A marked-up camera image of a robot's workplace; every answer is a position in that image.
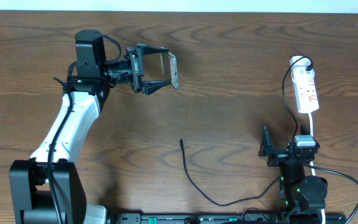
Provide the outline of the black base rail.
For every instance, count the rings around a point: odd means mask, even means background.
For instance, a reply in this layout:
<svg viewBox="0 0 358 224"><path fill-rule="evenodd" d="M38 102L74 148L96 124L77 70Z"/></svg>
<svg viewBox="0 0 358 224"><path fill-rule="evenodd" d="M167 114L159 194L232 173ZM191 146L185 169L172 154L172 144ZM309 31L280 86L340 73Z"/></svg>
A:
<svg viewBox="0 0 358 224"><path fill-rule="evenodd" d="M221 223L321 223L319 215L292 215L289 220L269 213L236 214L140 214L117 213L107 216L107 224L221 224Z"/></svg>

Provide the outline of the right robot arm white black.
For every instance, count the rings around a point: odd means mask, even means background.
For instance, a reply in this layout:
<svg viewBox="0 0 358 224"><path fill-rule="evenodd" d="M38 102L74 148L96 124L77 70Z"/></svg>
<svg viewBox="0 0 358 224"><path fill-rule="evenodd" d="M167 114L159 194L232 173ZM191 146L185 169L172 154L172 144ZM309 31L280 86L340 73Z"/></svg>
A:
<svg viewBox="0 0 358 224"><path fill-rule="evenodd" d="M273 146L267 127L262 130L262 142L258 156L267 158L269 167L280 169L280 193L286 209L280 212L282 223L326 223L325 198L328 182L317 175L306 175L305 166L314 160L320 145L301 126L301 134L295 136L284 149Z"/></svg>

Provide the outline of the white power strip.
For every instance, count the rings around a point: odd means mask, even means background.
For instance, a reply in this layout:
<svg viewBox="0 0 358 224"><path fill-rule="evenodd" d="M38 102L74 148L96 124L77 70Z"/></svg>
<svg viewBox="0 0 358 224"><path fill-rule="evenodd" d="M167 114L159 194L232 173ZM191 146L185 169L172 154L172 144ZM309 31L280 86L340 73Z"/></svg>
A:
<svg viewBox="0 0 358 224"><path fill-rule="evenodd" d="M290 66L298 112L309 114L318 110L319 103L312 61L301 55L296 55L290 59Z"/></svg>

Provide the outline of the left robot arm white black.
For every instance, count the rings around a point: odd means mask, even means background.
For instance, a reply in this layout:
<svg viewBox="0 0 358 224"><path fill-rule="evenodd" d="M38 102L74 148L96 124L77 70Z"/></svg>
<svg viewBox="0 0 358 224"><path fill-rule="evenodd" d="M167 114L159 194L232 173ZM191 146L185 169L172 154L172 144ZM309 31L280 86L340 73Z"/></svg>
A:
<svg viewBox="0 0 358 224"><path fill-rule="evenodd" d="M178 88L177 58L165 47L138 43L106 57L106 34L75 34L77 59L62 81L62 105L46 138L29 159L16 160L9 182L16 223L115 223L103 205L89 204L76 164L90 127L109 92L128 83L151 95L162 87Z"/></svg>

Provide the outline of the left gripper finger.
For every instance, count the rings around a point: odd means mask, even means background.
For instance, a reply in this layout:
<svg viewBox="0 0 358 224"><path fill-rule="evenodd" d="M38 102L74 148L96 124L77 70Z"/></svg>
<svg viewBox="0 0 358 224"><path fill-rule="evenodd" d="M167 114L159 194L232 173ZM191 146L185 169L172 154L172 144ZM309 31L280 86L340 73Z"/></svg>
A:
<svg viewBox="0 0 358 224"><path fill-rule="evenodd" d="M151 95L162 87L169 85L168 80L151 80L142 82L142 93L145 95Z"/></svg>
<svg viewBox="0 0 358 224"><path fill-rule="evenodd" d="M144 55L166 53L166 52L169 52L169 49L165 48L165 47L155 47L155 46L151 46L151 45L137 43L136 44L136 52L137 52L137 55L140 57L140 56L144 56Z"/></svg>

